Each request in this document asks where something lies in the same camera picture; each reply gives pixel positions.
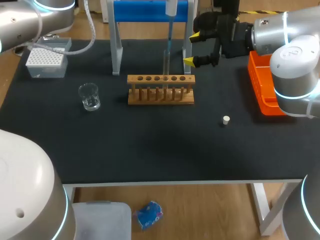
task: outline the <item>white table frame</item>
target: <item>white table frame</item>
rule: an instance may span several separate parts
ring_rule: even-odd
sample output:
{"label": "white table frame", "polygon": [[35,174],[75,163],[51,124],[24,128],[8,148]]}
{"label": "white table frame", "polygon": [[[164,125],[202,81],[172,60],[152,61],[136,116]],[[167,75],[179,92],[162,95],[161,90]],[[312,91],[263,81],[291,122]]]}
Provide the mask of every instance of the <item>white table frame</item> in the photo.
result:
{"label": "white table frame", "polygon": [[[255,208],[259,218],[259,230],[261,236],[271,236],[282,221],[282,209],[287,197],[295,189],[302,179],[283,180],[230,180],[230,181],[144,181],[144,182],[112,182],[112,183],[83,183],[64,184],[64,188],[70,198],[74,201],[76,188],[87,187],[111,187],[111,186],[156,186],[156,185],[202,185],[202,184],[250,184]],[[269,208],[263,183],[284,183],[278,200]]]}

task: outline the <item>wooden floor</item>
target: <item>wooden floor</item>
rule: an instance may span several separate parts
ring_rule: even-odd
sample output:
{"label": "wooden floor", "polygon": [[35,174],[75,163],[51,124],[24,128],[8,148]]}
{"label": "wooden floor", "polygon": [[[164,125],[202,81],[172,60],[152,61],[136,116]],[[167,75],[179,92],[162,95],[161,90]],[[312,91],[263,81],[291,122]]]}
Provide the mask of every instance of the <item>wooden floor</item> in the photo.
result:
{"label": "wooden floor", "polygon": [[[240,10],[291,11],[316,6],[318,0],[240,0]],[[208,7],[210,0],[200,0]],[[241,21],[253,22],[261,15],[241,15]],[[97,38],[109,38],[108,25],[101,15],[93,16]],[[166,23],[120,23],[123,39],[165,39]],[[62,36],[90,39],[86,16],[76,16],[73,28]],[[173,37],[184,37],[184,24],[174,25]],[[0,56],[0,104],[2,104],[19,62],[10,51]],[[265,184],[271,200],[281,184]],[[130,186],[82,188],[76,192],[78,202],[109,200],[127,203],[132,212],[153,200],[158,202],[164,217],[145,232],[132,225],[133,240],[284,240],[278,229],[271,237],[260,237],[258,219],[249,186],[246,184]]]}

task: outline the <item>clear plastic bin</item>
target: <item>clear plastic bin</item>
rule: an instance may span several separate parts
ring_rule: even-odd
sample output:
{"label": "clear plastic bin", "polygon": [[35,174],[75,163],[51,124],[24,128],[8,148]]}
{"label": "clear plastic bin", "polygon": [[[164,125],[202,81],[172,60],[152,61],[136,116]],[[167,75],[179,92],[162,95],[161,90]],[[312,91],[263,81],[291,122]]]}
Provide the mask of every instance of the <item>clear plastic bin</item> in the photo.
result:
{"label": "clear plastic bin", "polygon": [[[71,38],[42,37],[38,44],[61,51],[69,51]],[[67,56],[34,47],[25,64],[32,78],[64,78],[68,66]]]}
{"label": "clear plastic bin", "polygon": [[122,202],[72,204],[75,240],[131,240],[131,209]]}

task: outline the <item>small white cap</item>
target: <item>small white cap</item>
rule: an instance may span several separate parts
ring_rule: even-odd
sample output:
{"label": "small white cap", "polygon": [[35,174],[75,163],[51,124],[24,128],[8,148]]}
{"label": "small white cap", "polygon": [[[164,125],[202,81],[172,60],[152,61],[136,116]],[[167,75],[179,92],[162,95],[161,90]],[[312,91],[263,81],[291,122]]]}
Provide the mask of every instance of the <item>small white cap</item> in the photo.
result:
{"label": "small white cap", "polygon": [[229,121],[230,121],[230,117],[229,116],[224,116],[223,117],[223,121],[222,122],[223,122],[224,125],[227,125],[229,123]]}

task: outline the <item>cable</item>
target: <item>cable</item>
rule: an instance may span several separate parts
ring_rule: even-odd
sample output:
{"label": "cable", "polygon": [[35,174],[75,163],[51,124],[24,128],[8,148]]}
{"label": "cable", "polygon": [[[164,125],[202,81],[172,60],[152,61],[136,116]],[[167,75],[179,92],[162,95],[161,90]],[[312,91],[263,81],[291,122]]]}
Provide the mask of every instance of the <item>cable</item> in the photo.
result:
{"label": "cable", "polygon": [[31,5],[32,5],[35,13],[36,13],[37,16],[38,16],[38,32],[37,32],[37,34],[36,34],[36,37],[35,37],[35,38],[32,40],[32,42],[31,42],[30,44],[28,44],[28,46],[27,46],[27,48],[28,48],[30,51],[32,50],[32,48],[33,48],[33,46],[34,46],[33,44],[35,44],[36,41],[40,38],[41,32],[42,32],[42,28],[43,28],[43,21],[42,21],[42,17],[41,17],[41,13],[40,13],[39,9],[36,8],[36,7],[34,7],[33,4],[31,4]]}
{"label": "cable", "polygon": [[[60,51],[60,50],[54,49],[54,48],[46,46],[46,45],[41,45],[41,44],[38,44],[38,43],[35,43],[35,42],[30,42],[30,43],[26,43],[28,48],[30,46],[33,46],[33,47],[46,49],[46,50],[49,50],[51,52],[54,52],[54,53],[57,53],[57,54],[63,54],[63,55],[77,55],[77,54],[82,54],[85,51],[89,50],[95,43],[95,40],[96,40],[96,29],[95,29],[94,21],[92,20],[92,17],[91,17],[91,14],[90,14],[88,0],[83,0],[83,3],[84,3],[84,10],[85,10],[86,16],[88,18],[89,25],[90,25],[90,28],[91,28],[91,33],[92,33],[91,41],[89,42],[89,44],[86,47],[84,47],[83,49],[77,50],[77,51]],[[38,29],[37,37],[35,38],[34,41],[36,41],[39,38],[39,36],[40,36],[40,34],[42,32],[42,28],[43,28],[42,17],[41,17],[41,15],[39,15],[40,14],[39,11],[36,10],[35,12],[38,15],[39,29]]]}

